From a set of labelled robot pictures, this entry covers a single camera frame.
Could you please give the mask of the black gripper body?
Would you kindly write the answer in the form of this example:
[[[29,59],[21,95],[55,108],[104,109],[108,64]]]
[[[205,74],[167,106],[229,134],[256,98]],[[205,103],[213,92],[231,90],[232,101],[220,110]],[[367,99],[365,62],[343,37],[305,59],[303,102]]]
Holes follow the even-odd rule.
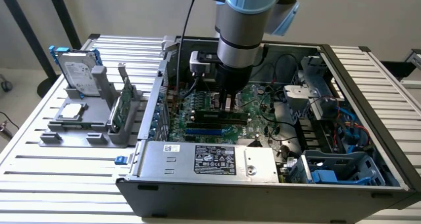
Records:
[[[252,74],[252,66],[233,68],[221,64],[216,68],[216,83],[223,94],[236,94],[247,86]]]

